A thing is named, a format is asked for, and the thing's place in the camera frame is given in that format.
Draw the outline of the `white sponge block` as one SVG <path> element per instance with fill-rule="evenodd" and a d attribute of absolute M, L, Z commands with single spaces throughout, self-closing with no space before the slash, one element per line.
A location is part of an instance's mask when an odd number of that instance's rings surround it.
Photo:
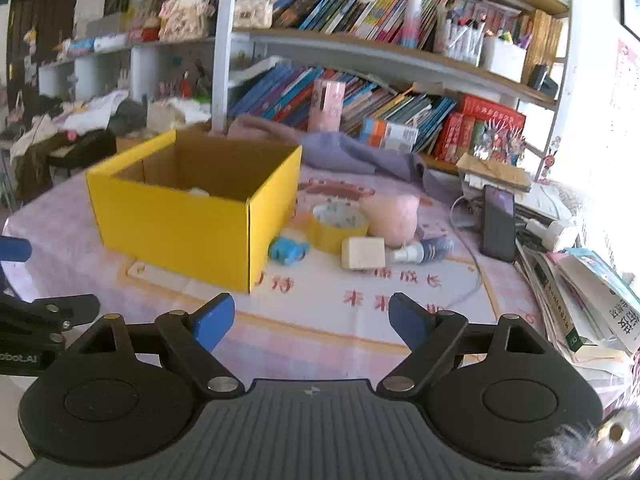
<path fill-rule="evenodd" d="M 386 266 L 382 237 L 349 237 L 342 241 L 341 265 L 347 270 L 375 270 Z"/>

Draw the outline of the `pink fluffy plush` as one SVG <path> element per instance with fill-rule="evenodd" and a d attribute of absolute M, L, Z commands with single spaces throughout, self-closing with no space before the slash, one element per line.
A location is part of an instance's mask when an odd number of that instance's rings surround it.
<path fill-rule="evenodd" d="M 413 195 L 373 195 L 359 201 L 369 222 L 369 234 L 382 237 L 388 247 L 400 247 L 413 240 L 419 205 L 420 200 Z"/>

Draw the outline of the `blue small toy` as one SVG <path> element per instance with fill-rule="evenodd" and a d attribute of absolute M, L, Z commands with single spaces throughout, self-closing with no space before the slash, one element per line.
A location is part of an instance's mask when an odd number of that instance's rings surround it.
<path fill-rule="evenodd" d="M 269 246 L 268 256 L 272 261 L 277 261 L 282 266 L 292 266 L 297 261 L 303 260 L 310 249 L 307 243 L 296 242 L 290 238 L 279 236 Z"/>

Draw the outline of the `yellow tape roll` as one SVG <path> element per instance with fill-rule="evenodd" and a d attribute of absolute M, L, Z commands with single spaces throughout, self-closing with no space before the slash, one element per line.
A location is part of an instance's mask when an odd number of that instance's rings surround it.
<path fill-rule="evenodd" d="M 367 235 L 369 222 L 356 206 L 325 203 L 311 209 L 307 240 L 313 248 L 341 255 L 344 240 Z"/>

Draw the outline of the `pink cartoon table mat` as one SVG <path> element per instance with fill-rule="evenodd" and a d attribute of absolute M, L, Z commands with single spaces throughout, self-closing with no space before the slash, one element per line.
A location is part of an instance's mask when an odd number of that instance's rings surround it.
<path fill-rule="evenodd" d="M 28 261 L 4 268 L 25 300 L 93 294 L 104 312 L 145 323 L 169 310 L 194 311 L 217 292 L 105 248 L 81 175 L 9 216 L 3 232 L 32 244 Z M 490 324 L 514 313 L 536 330 L 544 326 L 523 275 L 481 256 L 473 235 L 464 234 L 447 259 L 418 266 L 355 272 L 318 250 L 292 266 L 267 263 L 254 289 L 235 295 L 235 321 L 216 357 L 242 382 L 377 382 L 407 352 L 388 322 L 388 300 L 395 292 L 432 312 L 458 311 L 473 323 Z"/>

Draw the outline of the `black smartphone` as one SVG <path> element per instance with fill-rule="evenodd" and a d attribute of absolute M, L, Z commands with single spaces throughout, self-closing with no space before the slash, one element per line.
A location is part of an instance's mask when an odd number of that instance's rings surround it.
<path fill-rule="evenodd" d="M 514 196 L 489 184 L 483 188 L 480 251 L 487 257 L 508 263 L 516 256 Z"/>

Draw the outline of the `yellow cardboard box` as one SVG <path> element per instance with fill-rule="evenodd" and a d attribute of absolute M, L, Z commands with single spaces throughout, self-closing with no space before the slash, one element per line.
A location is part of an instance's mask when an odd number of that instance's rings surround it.
<path fill-rule="evenodd" d="M 295 208 L 296 144 L 171 130 L 86 173 L 103 244 L 232 292 L 250 292 Z"/>

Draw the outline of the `brown paper envelope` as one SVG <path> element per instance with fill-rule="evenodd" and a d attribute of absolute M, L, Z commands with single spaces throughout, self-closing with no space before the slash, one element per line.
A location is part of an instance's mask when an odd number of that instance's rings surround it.
<path fill-rule="evenodd" d="M 529 192 L 532 188 L 533 182 L 526 171 L 493 159 L 479 159 L 465 153 L 457 161 L 456 166 L 462 174 L 474 174 L 474 176 L 506 184 L 510 188 L 523 192 Z"/>

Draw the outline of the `orange blue white box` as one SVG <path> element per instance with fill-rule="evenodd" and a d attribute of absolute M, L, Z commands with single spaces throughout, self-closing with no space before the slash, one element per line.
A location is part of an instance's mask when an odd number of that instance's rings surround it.
<path fill-rule="evenodd" d="M 367 118 L 363 123 L 358 136 L 358 141 L 371 148 L 410 153 L 418 140 L 417 128 Z"/>

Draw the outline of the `red book set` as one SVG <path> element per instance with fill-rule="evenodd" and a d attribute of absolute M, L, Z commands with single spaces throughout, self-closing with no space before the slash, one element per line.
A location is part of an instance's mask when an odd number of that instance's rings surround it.
<path fill-rule="evenodd" d="M 437 137 L 432 155 L 456 164 L 469 154 L 516 166 L 524 152 L 526 116 L 510 107 L 469 93 L 459 93 L 457 107 Z"/>

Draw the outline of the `purple cloth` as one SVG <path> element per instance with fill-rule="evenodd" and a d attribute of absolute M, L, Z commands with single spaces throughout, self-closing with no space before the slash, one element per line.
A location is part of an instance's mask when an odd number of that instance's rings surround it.
<path fill-rule="evenodd" d="M 342 132 L 303 132 L 252 115 L 231 123 L 229 139 L 279 141 L 303 148 L 303 164 L 341 174 L 366 174 L 395 178 L 422 188 L 426 195 L 451 205 L 462 195 L 461 184 L 448 174 L 437 175 L 417 154 L 381 150 L 362 144 Z"/>

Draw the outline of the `pink cylinder cup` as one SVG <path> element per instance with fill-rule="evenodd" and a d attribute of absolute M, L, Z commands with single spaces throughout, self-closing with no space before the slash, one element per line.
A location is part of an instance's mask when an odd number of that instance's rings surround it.
<path fill-rule="evenodd" d="M 307 131 L 309 133 L 340 130 L 346 84 L 320 78 L 312 90 Z"/>

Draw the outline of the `floral doll figure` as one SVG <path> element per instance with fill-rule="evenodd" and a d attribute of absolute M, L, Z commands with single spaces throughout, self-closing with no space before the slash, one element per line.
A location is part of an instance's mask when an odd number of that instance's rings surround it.
<path fill-rule="evenodd" d="M 160 8 L 160 41 L 197 40 L 208 35 L 209 0 L 167 0 Z"/>

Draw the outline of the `white quilted handbag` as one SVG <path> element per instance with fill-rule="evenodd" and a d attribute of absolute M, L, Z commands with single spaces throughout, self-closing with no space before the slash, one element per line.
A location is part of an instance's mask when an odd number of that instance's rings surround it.
<path fill-rule="evenodd" d="M 268 29 L 272 26 L 272 14 L 273 5 L 270 0 L 236 0 L 233 26 Z"/>

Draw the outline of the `white bookshelf frame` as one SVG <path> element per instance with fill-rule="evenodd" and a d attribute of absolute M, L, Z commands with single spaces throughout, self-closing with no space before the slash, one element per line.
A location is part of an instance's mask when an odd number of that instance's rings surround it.
<path fill-rule="evenodd" d="M 569 18 L 570 8 L 554 0 L 495 0 L 523 11 L 544 12 L 552 18 Z M 323 35 L 297 29 L 233 28 L 235 0 L 218 0 L 213 55 L 212 128 L 227 129 L 230 64 L 240 53 L 283 55 L 292 61 L 351 70 L 388 82 L 439 80 L 454 90 L 476 94 L 489 92 L 503 105 L 530 103 L 557 112 L 560 101 L 521 82 L 510 81 L 488 70 L 436 53 L 381 44 L 341 35 Z"/>

